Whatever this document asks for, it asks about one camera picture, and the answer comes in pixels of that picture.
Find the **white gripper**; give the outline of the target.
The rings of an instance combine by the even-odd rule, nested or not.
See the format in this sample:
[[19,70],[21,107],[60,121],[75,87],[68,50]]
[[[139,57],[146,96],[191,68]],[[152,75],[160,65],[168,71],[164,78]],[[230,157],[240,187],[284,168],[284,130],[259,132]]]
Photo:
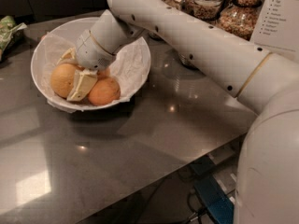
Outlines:
[[90,30],[85,30],[77,40],[76,49],[68,49],[57,62],[57,64],[78,63],[86,68],[75,72],[73,89],[66,100],[70,102],[83,100],[97,82],[97,74],[92,70],[106,70],[115,59],[115,55],[108,53],[97,43]]

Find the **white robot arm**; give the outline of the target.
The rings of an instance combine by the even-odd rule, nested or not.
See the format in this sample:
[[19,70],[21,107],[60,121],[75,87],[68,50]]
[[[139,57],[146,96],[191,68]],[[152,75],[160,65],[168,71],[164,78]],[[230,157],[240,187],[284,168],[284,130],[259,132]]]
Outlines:
[[149,30],[251,108],[239,156],[234,224],[299,224],[299,65],[162,0],[107,0],[94,25],[76,34],[78,63],[103,70]]

